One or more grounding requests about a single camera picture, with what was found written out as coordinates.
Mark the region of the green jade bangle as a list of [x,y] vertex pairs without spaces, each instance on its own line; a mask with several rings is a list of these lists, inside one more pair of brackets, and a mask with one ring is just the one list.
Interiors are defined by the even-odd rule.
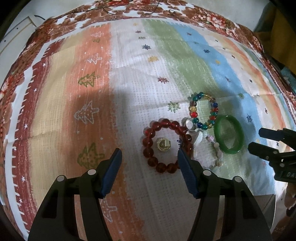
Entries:
[[232,115],[218,115],[214,135],[222,152],[230,155],[240,152],[244,145],[244,133],[240,122]]

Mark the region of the silver metal tin box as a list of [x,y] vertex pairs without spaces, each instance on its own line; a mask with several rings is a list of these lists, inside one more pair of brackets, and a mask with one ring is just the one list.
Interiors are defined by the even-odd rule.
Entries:
[[276,210],[276,195],[257,195],[254,197],[256,202],[258,203],[266,223],[268,225],[269,230],[271,230],[275,217]]

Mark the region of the mustard brown hanging garment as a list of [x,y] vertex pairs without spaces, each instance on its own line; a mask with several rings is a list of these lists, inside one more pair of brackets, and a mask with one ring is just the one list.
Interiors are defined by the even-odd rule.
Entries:
[[295,73],[295,30],[273,3],[264,7],[254,32],[265,53]]

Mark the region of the brown floral bedspread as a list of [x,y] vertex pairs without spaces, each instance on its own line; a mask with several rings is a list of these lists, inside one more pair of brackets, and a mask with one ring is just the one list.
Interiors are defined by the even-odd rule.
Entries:
[[130,18],[172,19],[206,28],[247,46],[259,54],[276,85],[283,91],[284,99],[295,115],[295,93],[285,83],[265,56],[265,48],[250,29],[226,17],[186,1],[92,1],[58,16],[45,20],[27,40],[24,50],[5,77],[1,86],[1,109],[5,110],[18,85],[24,81],[28,69],[43,45],[75,28],[84,28],[93,23]]

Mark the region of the striped colourful cloth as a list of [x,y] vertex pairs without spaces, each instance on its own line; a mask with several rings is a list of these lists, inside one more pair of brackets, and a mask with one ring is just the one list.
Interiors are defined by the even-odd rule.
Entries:
[[[199,92],[193,109],[190,98]],[[180,171],[158,173],[147,155],[177,161],[180,136],[160,121],[190,128],[195,110],[207,123],[210,97],[219,114],[240,122],[244,145],[230,155],[193,140],[194,159],[283,202],[287,185],[247,145],[289,151],[258,131],[295,129],[295,115],[257,52],[206,28],[151,18],[96,22],[45,43],[1,109],[1,203],[17,234],[28,238],[57,176],[80,176],[120,148],[121,168],[99,202],[112,238],[186,240],[198,203]]]

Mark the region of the white headboard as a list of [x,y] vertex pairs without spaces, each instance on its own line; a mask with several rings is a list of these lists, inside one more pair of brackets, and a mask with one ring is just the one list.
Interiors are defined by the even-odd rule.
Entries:
[[26,46],[36,25],[27,16],[8,32],[1,41],[1,65],[12,65]]

